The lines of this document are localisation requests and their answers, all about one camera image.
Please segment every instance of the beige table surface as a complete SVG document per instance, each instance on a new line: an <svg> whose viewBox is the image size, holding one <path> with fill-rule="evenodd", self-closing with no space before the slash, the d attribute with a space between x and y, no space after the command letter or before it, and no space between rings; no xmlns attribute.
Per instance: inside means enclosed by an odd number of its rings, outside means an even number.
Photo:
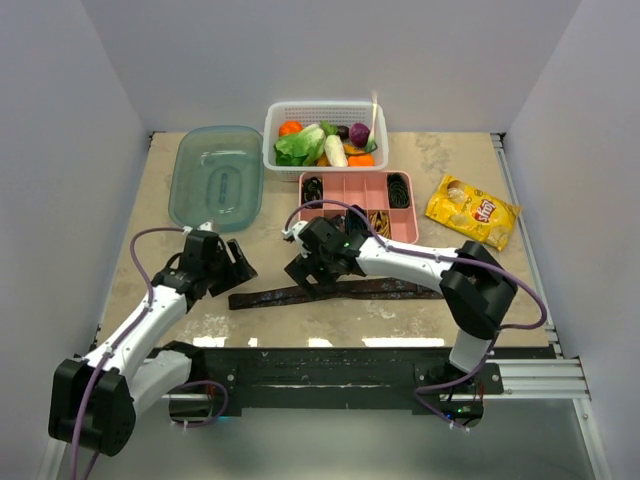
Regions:
<svg viewBox="0 0 640 480"><path fill-rule="evenodd" d="M176 152L184 133L157 133L153 137L146 168L136 199L127 238L102 323L100 340L106 339L138 305L144 284L128 253L131 237L138 231L169 226L169 188ZM418 210L418 244L432 247L461 246L466 237L424 217L424 209L443 173L458 176L482 190L507 199L498 160L488 134L392 133L389 134L389 169L403 170L412 179ZM298 185L280 182L265 172L262 209L244 231L223 236L236 238L258 277L234 292L255 292L290 286L283 268L297 254L294 245L282 241L281 230L288 214L297 206ZM182 249L179 233L147 235L138 243L139 257L151 276L167 259ZM503 252L492 254L509 271L530 285L531 271L516 231ZM207 297L163 337L161 344L181 340L200 346L284 347L350 346L378 344L453 345L457 327L444 300L327 300L229 311L227 295ZM532 323L539 318L536 305L520 290L505 323ZM508 331L499 346L546 346L543 330Z"/></svg>

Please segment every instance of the yellow chip bag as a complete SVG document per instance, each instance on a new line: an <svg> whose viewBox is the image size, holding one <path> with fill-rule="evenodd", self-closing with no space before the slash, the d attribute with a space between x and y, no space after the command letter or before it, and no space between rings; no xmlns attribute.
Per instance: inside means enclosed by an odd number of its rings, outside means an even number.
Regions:
<svg viewBox="0 0 640 480"><path fill-rule="evenodd" d="M522 207L503 202L488 193L445 174L429 200L425 215L460 233L502 250Z"/></svg>

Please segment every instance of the pink tray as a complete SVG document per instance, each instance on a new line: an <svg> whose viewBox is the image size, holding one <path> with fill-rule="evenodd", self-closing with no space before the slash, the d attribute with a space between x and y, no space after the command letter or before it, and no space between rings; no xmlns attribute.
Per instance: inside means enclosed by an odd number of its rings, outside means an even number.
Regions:
<svg viewBox="0 0 640 480"><path fill-rule="evenodd" d="M387 190L387 176L399 173L409 187L408 208L390 208L389 194ZM358 205L367 212L382 211L389 215L391 227L391 239L404 243L416 243L418 241L418 223L413 201L413 187L411 178L404 172L367 172L367 173L316 173L306 172L300 176L299 205L302 204L302 184L311 177L322 180L323 198L339 200L350 205ZM309 221L313 217L323 215L325 218L333 218L336 215L344 215L345 209L337 205L323 204L323 208L302 210L298 214L298 220Z"/></svg>

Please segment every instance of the black strap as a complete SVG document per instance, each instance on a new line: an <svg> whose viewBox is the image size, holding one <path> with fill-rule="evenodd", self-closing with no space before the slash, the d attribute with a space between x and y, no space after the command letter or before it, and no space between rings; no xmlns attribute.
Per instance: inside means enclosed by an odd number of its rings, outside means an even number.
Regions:
<svg viewBox="0 0 640 480"><path fill-rule="evenodd" d="M314 285L314 287L319 293L317 298L311 298L301 287L278 288L255 293L234 293L229 295L229 310L295 305L329 298L357 300L435 300L443 298L441 294L427 287L393 278L344 281L331 285Z"/></svg>

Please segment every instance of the plastic basket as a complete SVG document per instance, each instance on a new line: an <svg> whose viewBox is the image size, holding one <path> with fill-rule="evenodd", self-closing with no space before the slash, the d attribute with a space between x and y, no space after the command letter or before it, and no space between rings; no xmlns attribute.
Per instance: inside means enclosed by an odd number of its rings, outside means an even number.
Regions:
<svg viewBox="0 0 640 480"><path fill-rule="evenodd" d="M305 127L312 123L320 123L326 120L335 125L351 126L360 122L369 126L373 115L371 102L346 102L346 101L316 101L316 102L280 102L269 107L267 119L264 124L262 143L262 158L265 167L273 170L278 179L284 182L297 182L304 172L340 172L357 170L358 172L371 172L383 170L389 162L389 143L387 141L387 124L384 121L382 107L378 105L378 114L375 125L376 142L378 149L373 152L375 165L373 167L279 167L276 165L276 152L273 145L278 140L278 130L284 122L295 120Z"/></svg>

